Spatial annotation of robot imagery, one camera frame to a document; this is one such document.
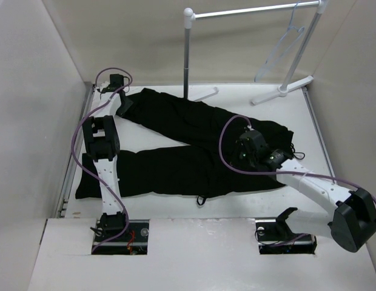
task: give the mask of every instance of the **black trousers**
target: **black trousers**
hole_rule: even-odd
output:
[[[282,186],[267,176],[237,174],[221,162],[218,152],[220,133],[234,113],[150,89],[129,98],[133,105],[123,118],[188,145],[138,153],[120,151],[117,171],[122,197],[155,192],[210,198],[230,192]],[[273,121],[253,118],[250,121],[272,150],[282,149],[292,154],[293,132]],[[246,121],[239,118],[227,128],[222,146],[226,161],[230,160],[235,141],[245,128]],[[86,154],[82,156],[82,163],[96,174],[95,166]],[[101,191],[99,182],[83,172],[76,198],[87,197],[101,197]]]

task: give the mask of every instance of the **white wall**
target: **white wall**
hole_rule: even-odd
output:
[[[26,290],[85,88],[41,0],[0,5],[0,291]]]
[[[376,196],[376,0],[358,0],[318,66],[311,99],[337,176]],[[369,250],[376,267],[376,234]]]
[[[43,0],[85,81],[106,65],[132,72],[135,84],[183,81],[183,10],[214,12],[296,0]],[[355,0],[334,0],[314,33],[295,78],[316,69]],[[315,8],[295,13],[308,26]],[[193,24],[193,82],[252,82],[286,31],[291,11],[198,21]],[[281,82],[297,48],[262,81]]]

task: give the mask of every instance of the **red wire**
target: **red wire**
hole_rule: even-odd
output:
[[[132,235],[132,239],[127,243],[127,249],[129,249],[130,254],[132,254],[132,247],[129,247],[129,245],[134,243],[134,237],[135,237],[134,230],[132,230],[132,232],[130,234]]]

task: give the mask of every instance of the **metal pole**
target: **metal pole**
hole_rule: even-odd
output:
[[[311,39],[311,36],[312,36],[312,34],[313,34],[313,32],[316,28],[317,23],[319,22],[320,17],[321,17],[321,13],[315,13],[315,16],[311,21],[311,24],[308,28],[306,36],[304,37],[303,42],[301,43],[300,48],[298,49],[296,57],[293,60],[293,63],[292,63],[292,65],[291,65],[291,67],[290,67],[290,69],[289,69],[289,71],[288,71],[288,73],[285,77],[285,80],[280,87],[280,91],[286,91],[287,86],[289,85],[289,83],[290,83],[290,81],[293,77],[293,74],[296,71],[297,65],[300,62],[301,57],[303,56],[303,53],[304,53],[304,51],[305,51],[305,49],[308,45],[309,40]]]
[[[302,2],[299,4],[291,3],[291,4],[283,4],[283,5],[273,5],[273,6],[264,6],[264,7],[256,7],[256,8],[195,14],[195,20],[219,18],[219,17],[232,16],[232,15],[251,14],[251,13],[256,13],[256,12],[292,10],[295,8],[296,5],[297,5],[297,9],[318,7],[320,5],[320,1],[317,0],[317,1]]]
[[[185,28],[184,41],[184,99],[188,99],[188,78],[189,78],[189,36],[190,28]]]

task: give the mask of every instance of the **white platform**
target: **white platform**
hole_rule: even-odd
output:
[[[273,120],[287,126],[295,132],[294,144],[296,150],[306,154],[306,158],[302,163],[317,173],[329,173],[307,103],[301,90],[290,92],[285,98],[277,98],[255,107],[249,105],[251,97],[271,91],[277,85],[193,85],[190,86],[190,93],[194,95],[214,86],[220,89],[219,94],[210,97],[204,102],[231,112],[257,119]],[[133,87],[130,93],[139,92],[142,88]],[[176,96],[183,95],[182,86],[150,88]],[[137,152],[158,147],[182,145],[180,142],[161,136],[128,120],[115,117],[115,122],[122,149]],[[99,218],[101,215],[101,201],[99,199],[75,199],[75,192],[80,182],[80,177],[81,171],[77,168],[65,217]],[[130,219],[277,216],[291,206],[308,211],[322,211],[318,205],[289,187],[260,193],[231,193],[226,196],[207,200],[204,207],[196,205],[196,197],[157,195],[154,193],[125,198],[124,204],[127,207]]]
[[[259,255],[253,219],[152,219],[146,256],[90,255],[95,219],[50,219],[29,291],[376,291],[367,248]]]

